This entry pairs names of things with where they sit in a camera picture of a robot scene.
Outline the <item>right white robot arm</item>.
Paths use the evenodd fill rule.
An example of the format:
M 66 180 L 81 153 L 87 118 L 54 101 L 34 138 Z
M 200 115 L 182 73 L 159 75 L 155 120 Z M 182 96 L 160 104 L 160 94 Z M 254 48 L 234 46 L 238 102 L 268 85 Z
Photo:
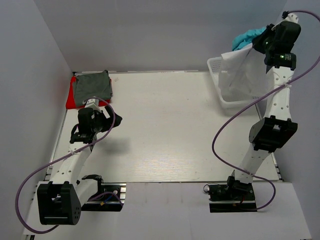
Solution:
M 282 21 L 270 24 L 253 39 L 253 49 L 263 55 L 262 80 L 271 91 L 263 118 L 249 132 L 249 149 L 238 166 L 228 177 L 226 195 L 236 200 L 249 190 L 254 175 L 271 153 L 282 148 L 296 133 L 298 124 L 290 114 L 290 87 L 297 57 L 292 48 L 301 33 L 297 22 Z

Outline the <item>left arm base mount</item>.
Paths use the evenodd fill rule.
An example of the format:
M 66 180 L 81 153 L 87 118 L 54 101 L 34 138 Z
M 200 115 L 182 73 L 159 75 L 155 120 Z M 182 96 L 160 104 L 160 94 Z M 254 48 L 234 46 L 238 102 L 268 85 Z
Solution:
M 85 212 L 120 212 L 126 198 L 126 183 L 105 182 L 101 175 L 85 175 L 77 181 L 84 187 L 86 202 L 81 206 Z

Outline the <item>white t shirt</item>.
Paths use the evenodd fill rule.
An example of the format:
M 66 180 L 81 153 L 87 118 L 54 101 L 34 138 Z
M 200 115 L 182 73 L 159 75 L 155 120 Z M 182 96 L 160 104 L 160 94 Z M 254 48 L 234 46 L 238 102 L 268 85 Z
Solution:
M 221 54 L 218 88 L 227 102 L 249 101 L 268 91 L 265 55 L 250 43 L 240 50 Z

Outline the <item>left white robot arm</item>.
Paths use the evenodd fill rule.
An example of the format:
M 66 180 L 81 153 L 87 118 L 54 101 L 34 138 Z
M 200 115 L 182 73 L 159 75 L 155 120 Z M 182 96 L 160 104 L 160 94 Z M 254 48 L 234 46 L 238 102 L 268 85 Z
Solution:
M 47 183 L 37 188 L 39 221 L 42 225 L 76 225 L 82 206 L 105 196 L 106 187 L 98 174 L 82 176 L 97 135 L 120 125 L 122 117 L 110 106 L 104 110 L 85 107 L 78 110 L 78 123 L 72 128 L 68 157 Z

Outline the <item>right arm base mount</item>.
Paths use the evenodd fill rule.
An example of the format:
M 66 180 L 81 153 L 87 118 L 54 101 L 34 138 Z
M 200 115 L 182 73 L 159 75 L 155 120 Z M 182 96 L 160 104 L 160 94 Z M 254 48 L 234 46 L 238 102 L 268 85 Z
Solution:
M 248 189 L 240 190 L 227 184 L 207 183 L 203 186 L 205 194 L 209 195 L 210 213 L 245 213 L 257 212 L 256 198 L 251 184 Z

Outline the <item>blue t shirt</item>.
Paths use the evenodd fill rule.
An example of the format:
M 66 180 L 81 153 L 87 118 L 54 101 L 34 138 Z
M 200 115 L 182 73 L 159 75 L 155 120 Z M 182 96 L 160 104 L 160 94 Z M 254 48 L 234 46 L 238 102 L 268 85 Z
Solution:
M 266 26 L 256 29 L 247 30 L 245 33 L 242 33 L 236 36 L 231 43 L 231 50 L 237 51 L 243 49 L 245 46 L 252 43 L 253 39 L 260 36 L 265 30 Z

